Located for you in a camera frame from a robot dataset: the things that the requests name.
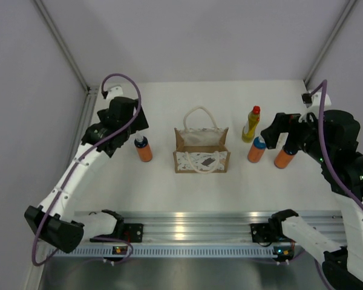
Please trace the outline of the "dark blue pump bottle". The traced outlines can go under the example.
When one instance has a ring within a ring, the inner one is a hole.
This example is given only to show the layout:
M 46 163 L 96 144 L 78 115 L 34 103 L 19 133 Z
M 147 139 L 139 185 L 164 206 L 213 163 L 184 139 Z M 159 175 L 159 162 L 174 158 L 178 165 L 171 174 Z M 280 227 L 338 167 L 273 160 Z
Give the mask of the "dark blue pump bottle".
M 134 145 L 141 161 L 150 162 L 152 160 L 152 150 L 145 136 L 137 134 Z
M 274 165 L 279 169 L 285 169 L 297 154 L 297 150 L 289 150 L 283 147 L 274 160 Z

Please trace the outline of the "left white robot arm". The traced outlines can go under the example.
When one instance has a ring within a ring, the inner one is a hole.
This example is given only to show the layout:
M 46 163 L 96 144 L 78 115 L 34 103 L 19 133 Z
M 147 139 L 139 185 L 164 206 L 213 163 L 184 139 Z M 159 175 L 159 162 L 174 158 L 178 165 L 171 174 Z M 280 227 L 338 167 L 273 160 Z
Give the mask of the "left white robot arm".
M 149 127 L 138 99 L 114 97 L 99 110 L 99 122 L 91 125 L 77 148 L 71 164 L 51 193 L 24 214 L 36 237 L 70 253 L 83 240 L 107 237 L 116 242 L 125 233 L 123 217 L 111 210 L 85 217 L 74 212 L 96 173 L 129 137 Z

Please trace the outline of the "yellow bottle red cap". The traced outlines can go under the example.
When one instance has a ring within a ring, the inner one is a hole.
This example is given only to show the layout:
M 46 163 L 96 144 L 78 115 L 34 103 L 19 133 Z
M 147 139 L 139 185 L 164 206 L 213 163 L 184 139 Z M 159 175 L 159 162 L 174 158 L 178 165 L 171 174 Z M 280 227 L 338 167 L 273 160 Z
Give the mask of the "yellow bottle red cap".
M 255 130 L 260 122 L 260 112 L 261 108 L 259 106 L 254 106 L 249 112 L 247 123 L 243 127 L 241 136 L 245 143 L 251 143 L 255 138 Z

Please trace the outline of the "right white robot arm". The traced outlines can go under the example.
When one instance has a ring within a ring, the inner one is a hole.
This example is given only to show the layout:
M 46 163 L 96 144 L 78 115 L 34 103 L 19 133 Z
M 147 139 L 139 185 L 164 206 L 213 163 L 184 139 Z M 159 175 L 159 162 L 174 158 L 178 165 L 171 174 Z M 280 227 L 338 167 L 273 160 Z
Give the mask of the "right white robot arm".
M 274 149 L 287 134 L 282 153 L 308 154 L 330 184 L 341 212 L 347 243 L 332 241 L 291 209 L 269 218 L 270 235 L 300 244 L 320 264 L 335 289 L 363 289 L 363 154 L 357 150 L 359 123 L 352 114 L 325 110 L 329 100 L 318 91 L 302 95 L 304 114 L 278 113 L 261 132 L 266 147 Z

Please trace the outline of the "light blue pump bottle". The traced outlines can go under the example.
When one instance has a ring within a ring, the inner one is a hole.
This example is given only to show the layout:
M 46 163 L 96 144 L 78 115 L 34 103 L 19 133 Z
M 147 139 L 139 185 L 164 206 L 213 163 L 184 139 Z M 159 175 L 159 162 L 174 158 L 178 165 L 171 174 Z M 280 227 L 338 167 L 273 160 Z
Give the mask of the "light blue pump bottle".
M 266 150 L 266 143 L 262 136 L 256 137 L 250 147 L 247 158 L 252 163 L 258 163 Z

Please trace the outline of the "dark blue front pump bottle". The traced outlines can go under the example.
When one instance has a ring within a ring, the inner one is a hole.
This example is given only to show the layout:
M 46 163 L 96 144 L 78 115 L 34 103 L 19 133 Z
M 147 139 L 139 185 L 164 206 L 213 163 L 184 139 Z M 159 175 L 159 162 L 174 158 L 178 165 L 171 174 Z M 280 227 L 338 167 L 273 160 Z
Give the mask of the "dark blue front pump bottle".
M 297 150 L 289 150 L 283 147 L 274 160 L 274 165 L 279 169 L 285 169 L 297 154 Z

